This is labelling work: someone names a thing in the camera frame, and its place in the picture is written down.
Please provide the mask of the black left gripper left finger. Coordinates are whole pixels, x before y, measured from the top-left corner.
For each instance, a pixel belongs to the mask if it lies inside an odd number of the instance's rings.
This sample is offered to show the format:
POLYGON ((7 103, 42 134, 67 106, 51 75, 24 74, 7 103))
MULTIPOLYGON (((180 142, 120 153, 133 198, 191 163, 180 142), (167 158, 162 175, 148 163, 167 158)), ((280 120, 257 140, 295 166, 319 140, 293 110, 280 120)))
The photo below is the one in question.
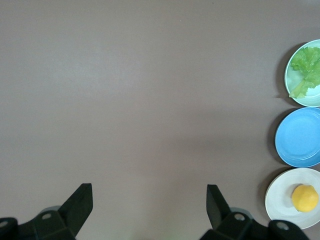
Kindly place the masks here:
POLYGON ((75 240, 93 210, 90 183, 81 184, 57 210, 46 210, 24 224, 14 217, 0 219, 2 240, 75 240))

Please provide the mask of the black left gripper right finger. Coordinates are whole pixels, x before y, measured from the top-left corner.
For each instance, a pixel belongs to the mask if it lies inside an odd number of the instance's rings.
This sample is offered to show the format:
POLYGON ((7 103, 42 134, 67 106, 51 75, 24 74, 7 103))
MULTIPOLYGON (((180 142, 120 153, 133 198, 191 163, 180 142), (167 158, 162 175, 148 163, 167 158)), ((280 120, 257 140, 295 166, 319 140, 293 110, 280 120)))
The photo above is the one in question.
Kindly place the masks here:
POLYGON ((211 223, 202 240, 307 240, 307 235, 294 223, 272 220, 264 226, 248 214, 232 210, 218 186, 206 188, 206 212, 211 223))

